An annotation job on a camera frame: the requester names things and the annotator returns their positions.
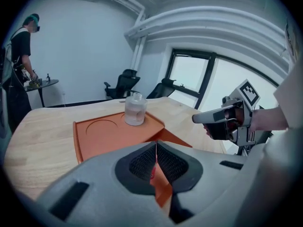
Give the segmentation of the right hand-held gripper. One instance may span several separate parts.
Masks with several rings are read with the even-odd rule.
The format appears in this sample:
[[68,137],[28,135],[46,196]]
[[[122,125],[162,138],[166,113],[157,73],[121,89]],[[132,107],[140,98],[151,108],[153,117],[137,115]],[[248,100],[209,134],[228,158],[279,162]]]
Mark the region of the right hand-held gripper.
[[221,108],[194,114],[192,121],[203,124],[213,140],[229,140],[238,147],[254,145],[249,129],[259,100],[259,94],[246,79],[222,98]]

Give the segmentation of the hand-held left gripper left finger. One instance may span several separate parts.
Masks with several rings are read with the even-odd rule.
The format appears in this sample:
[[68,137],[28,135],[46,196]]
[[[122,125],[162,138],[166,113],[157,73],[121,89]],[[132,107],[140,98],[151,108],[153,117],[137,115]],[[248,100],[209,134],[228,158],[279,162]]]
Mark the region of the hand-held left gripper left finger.
[[155,142],[92,157],[53,182],[38,198],[48,227],[169,227],[150,185]]

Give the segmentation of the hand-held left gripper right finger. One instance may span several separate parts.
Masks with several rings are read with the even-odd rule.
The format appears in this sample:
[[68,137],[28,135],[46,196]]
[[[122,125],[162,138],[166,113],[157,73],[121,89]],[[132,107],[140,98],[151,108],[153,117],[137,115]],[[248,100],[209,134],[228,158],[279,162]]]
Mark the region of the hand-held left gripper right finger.
[[170,219],[180,226],[232,227],[246,189],[246,157],[158,141],[157,161],[172,186]]

